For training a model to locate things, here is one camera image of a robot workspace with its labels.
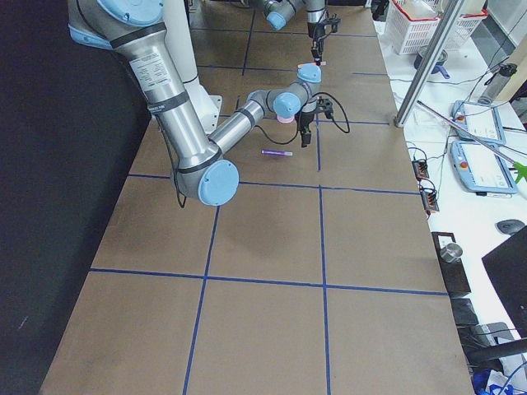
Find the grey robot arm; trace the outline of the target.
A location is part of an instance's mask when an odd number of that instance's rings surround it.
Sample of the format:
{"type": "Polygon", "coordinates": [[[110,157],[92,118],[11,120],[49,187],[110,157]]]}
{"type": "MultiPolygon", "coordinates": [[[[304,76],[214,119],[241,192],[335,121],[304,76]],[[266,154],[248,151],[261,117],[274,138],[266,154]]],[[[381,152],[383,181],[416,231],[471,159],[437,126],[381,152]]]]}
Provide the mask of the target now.
{"type": "Polygon", "coordinates": [[[319,0],[247,0],[240,1],[247,7],[260,10],[268,24],[275,30],[281,30],[301,10],[307,14],[307,33],[312,40],[310,48],[313,63],[324,65],[324,41],[332,33],[338,32],[341,19],[330,15],[326,1],[319,0]]]}
{"type": "Polygon", "coordinates": [[[75,42],[127,59],[160,124],[179,203],[187,198],[209,206],[229,202],[240,176],[224,155],[263,117],[276,114],[288,122],[315,107],[322,71],[305,63],[289,86],[254,91],[227,121],[205,127],[194,107],[200,98],[189,92],[198,74],[184,2],[70,1],[68,16],[75,42]]]}

